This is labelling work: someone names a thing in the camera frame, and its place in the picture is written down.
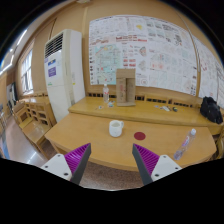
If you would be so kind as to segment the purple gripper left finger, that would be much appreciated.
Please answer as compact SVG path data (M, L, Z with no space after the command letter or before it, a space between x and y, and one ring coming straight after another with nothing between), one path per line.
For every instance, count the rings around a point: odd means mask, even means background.
M42 169L79 185L90 155L91 144L87 143L65 155L56 154Z

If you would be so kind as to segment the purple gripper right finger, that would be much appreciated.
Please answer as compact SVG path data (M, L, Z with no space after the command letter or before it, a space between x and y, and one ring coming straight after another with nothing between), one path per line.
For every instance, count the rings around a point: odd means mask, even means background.
M181 170L168 155L157 155L147 148L134 144L132 154L136 161L143 185L164 178Z

